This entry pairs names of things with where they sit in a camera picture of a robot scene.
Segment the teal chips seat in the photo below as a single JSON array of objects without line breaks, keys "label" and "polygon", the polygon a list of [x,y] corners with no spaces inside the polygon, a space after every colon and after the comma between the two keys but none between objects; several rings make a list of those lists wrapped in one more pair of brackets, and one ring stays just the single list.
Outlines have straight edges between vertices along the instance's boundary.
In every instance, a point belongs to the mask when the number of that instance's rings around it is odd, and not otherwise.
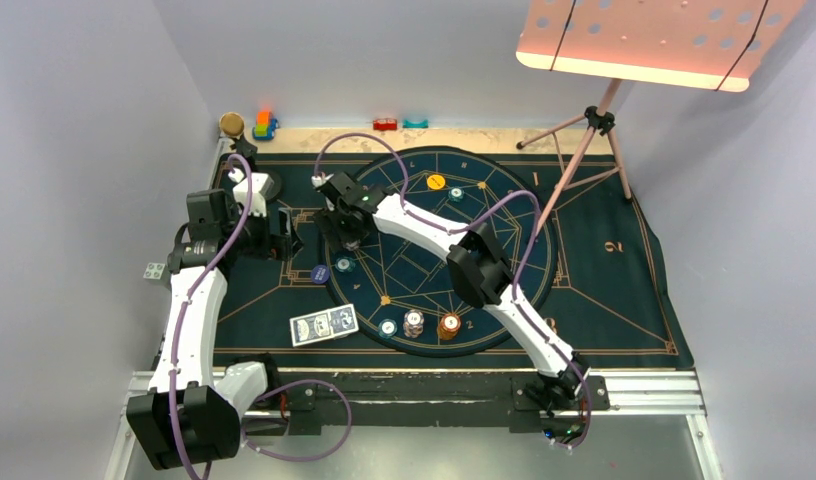
[{"label": "teal chips seat", "polygon": [[335,260],[334,267],[339,273],[350,273],[356,268],[356,261],[349,257],[339,257]]},{"label": "teal chips seat", "polygon": [[459,203],[464,200],[465,192],[462,188],[453,187],[448,190],[447,196],[450,202]]}]

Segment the purple small blind button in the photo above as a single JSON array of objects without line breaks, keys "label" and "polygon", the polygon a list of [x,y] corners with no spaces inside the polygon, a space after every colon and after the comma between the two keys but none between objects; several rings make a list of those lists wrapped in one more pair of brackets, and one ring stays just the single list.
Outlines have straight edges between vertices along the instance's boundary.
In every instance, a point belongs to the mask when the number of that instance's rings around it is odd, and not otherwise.
[{"label": "purple small blind button", "polygon": [[327,265],[316,265],[311,269],[310,278],[316,285],[326,284],[331,277],[330,268]]}]

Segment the yellow big blind button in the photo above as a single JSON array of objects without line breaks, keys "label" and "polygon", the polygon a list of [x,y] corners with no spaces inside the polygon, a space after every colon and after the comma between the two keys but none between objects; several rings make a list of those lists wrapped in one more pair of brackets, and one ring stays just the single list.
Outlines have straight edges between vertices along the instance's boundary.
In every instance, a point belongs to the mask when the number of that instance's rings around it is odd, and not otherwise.
[{"label": "yellow big blind button", "polygon": [[430,191],[440,191],[447,186],[447,181],[443,175],[433,173],[427,176],[426,185]]}]

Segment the teal poker chip stack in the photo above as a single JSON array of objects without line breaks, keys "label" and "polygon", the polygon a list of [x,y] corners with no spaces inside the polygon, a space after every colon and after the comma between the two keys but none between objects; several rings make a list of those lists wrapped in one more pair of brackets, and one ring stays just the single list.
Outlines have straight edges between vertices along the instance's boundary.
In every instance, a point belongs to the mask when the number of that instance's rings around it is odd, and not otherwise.
[{"label": "teal poker chip stack", "polygon": [[381,338],[392,338],[398,333],[398,323],[390,318],[382,320],[378,325],[378,335]]}]

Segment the pink blue poker chip stack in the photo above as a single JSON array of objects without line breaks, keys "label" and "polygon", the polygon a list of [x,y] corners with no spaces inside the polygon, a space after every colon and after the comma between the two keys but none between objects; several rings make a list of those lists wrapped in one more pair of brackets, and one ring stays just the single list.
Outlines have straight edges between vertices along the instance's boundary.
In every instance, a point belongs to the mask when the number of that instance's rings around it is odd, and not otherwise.
[{"label": "pink blue poker chip stack", "polygon": [[424,314],[416,309],[407,311],[403,320],[403,331],[407,338],[418,338],[424,331]]}]

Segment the orange poker chip stack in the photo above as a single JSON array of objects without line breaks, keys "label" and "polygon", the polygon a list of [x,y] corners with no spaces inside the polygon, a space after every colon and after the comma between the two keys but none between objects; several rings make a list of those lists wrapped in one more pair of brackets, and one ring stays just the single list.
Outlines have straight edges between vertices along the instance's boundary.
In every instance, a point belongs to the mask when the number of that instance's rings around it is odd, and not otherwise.
[{"label": "orange poker chip stack", "polygon": [[459,333],[462,322],[458,315],[447,313],[443,315],[437,325],[437,335],[442,341],[453,340]]}]

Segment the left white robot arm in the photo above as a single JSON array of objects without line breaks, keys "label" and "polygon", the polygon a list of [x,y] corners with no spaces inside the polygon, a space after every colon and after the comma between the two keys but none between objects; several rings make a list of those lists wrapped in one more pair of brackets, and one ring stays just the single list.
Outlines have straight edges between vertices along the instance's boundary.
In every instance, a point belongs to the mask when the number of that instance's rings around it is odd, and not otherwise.
[{"label": "left white robot arm", "polygon": [[126,419],[157,470],[210,465],[240,448],[244,413],[281,399],[282,382],[269,354],[240,357],[213,377],[220,307],[239,258],[288,260],[302,247],[289,212],[270,230],[268,205],[282,183],[270,172],[235,169],[233,188],[193,192],[188,220],[176,233],[166,267],[171,305],[164,343],[146,393],[130,398]]}]

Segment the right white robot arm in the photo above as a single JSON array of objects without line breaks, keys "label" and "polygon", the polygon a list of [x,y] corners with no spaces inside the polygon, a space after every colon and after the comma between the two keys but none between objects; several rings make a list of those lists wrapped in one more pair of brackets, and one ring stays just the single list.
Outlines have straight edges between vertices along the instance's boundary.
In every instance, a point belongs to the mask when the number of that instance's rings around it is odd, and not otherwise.
[{"label": "right white robot arm", "polygon": [[316,216],[326,240],[347,248],[380,233],[443,260],[456,295],[492,315],[525,349],[553,404],[568,407],[583,396],[588,369],[526,298],[521,274],[512,269],[489,223],[493,209],[465,224],[408,202],[402,192],[365,188],[344,172],[315,174],[311,183],[326,199]]}]

